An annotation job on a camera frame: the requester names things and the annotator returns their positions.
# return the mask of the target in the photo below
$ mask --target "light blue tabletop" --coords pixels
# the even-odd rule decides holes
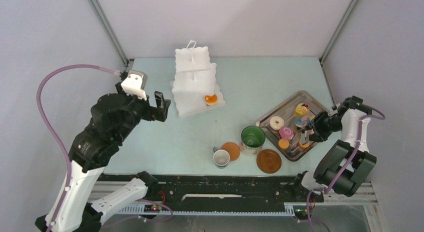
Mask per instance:
[[[147,171],[163,175],[296,175],[314,171],[339,133],[315,146],[296,162],[280,152],[282,166],[274,174],[262,172],[256,157],[243,154],[219,169],[212,161],[213,147],[226,142],[240,143],[242,129],[256,121],[299,90],[310,93],[327,108],[332,102],[320,62],[316,57],[225,57],[211,58],[216,63],[216,81],[226,105],[180,118],[171,93],[174,58],[137,58],[133,69],[148,75],[145,91],[156,106],[154,91],[171,99],[165,123],[144,121],[135,127],[105,169],[107,174],[135,174]],[[266,140],[263,149],[278,151]]]

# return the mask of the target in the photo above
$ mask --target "baking tray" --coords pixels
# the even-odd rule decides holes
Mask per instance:
[[[298,104],[307,104],[309,106],[309,116],[316,116],[321,111],[329,112],[329,110],[318,102],[318,100],[312,97],[312,95],[306,91],[300,90],[266,113],[256,122],[256,126],[263,130],[268,140],[270,140],[289,161],[298,161],[317,144],[316,142],[309,141],[310,146],[306,149],[301,148],[298,144],[301,139],[301,133],[296,127],[297,118],[294,115]],[[283,150],[278,146],[278,141],[281,137],[277,130],[270,127],[270,119],[273,116],[281,117],[284,120],[284,126],[291,128],[294,132],[294,137],[290,140],[290,146],[288,149]]]

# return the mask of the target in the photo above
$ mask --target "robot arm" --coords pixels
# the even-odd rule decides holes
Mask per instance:
[[[302,129],[302,133],[313,130],[309,140],[315,142],[326,141],[332,132],[341,131],[341,139],[337,140],[318,164],[313,178],[327,187],[336,178],[330,187],[337,194],[348,197],[358,190],[377,162],[377,158],[369,154],[367,147],[367,126],[371,118],[361,119],[371,115],[372,109],[362,102],[362,99],[355,96],[346,98],[341,104],[333,107],[333,112],[321,111]],[[351,160],[353,171],[342,169],[343,160],[348,159],[355,149],[357,152]]]
[[[99,200],[87,203],[93,186],[118,152],[124,140],[141,120],[164,122],[171,104],[161,92],[155,92],[157,107],[149,104],[144,91],[147,75],[130,70],[124,80],[116,84],[117,93],[109,93],[98,99],[91,108],[92,118],[88,126],[78,134],[69,150],[71,181],[62,190],[67,193],[56,219],[53,214],[58,206],[59,194],[50,213],[37,218],[35,225],[53,232],[99,231],[113,214],[131,202],[156,194],[157,180],[147,172],[137,174],[130,183]]]

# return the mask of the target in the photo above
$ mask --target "white wall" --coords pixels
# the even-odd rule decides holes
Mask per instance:
[[[39,83],[67,65],[123,65],[87,0],[0,0],[0,21],[1,231],[36,231],[34,222],[53,206],[66,171],[37,109]],[[67,148],[87,125],[90,107],[116,82],[80,69],[47,83],[42,102]]]
[[[380,109],[368,147],[371,181],[390,231],[422,231],[424,0],[361,0],[325,65],[338,102]]]
[[[99,0],[129,58],[320,57],[351,0]]]

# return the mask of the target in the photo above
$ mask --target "white mug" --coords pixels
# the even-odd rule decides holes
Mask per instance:
[[[213,147],[212,158],[215,165],[220,169],[227,167],[228,163],[230,162],[230,154],[226,150],[217,149],[216,147]]]

